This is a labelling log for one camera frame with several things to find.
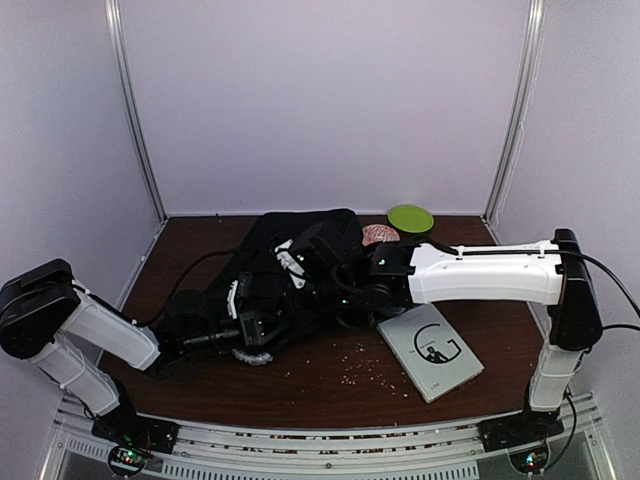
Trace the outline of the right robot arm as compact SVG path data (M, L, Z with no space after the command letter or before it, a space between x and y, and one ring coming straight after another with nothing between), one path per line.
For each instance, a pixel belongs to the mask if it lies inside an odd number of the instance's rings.
M547 307L551 322L525 396L513 419L519 440L535 440L583 353L603 334L591 276L574 233L516 246L382 242L363 246L321 222L275 248L297 288L335 293L329 306L375 311L442 301L521 301Z

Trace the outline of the black student backpack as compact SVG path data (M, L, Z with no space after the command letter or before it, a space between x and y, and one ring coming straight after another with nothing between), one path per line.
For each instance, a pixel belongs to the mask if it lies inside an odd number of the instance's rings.
M259 217L205 290L222 353L263 366L349 310L354 283L340 270L361 260L362 240L345 208Z

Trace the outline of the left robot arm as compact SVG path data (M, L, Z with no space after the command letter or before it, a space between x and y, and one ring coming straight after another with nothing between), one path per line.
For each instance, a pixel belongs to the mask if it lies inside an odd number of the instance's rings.
M27 360L77 397L123 444L144 433L124 385L91 365L83 339L152 377L232 355L263 365L293 321L284 302L295 283L285 273L240 271L209 291L174 293L151 321L138 322L101 299L53 259L1 287L1 348Z

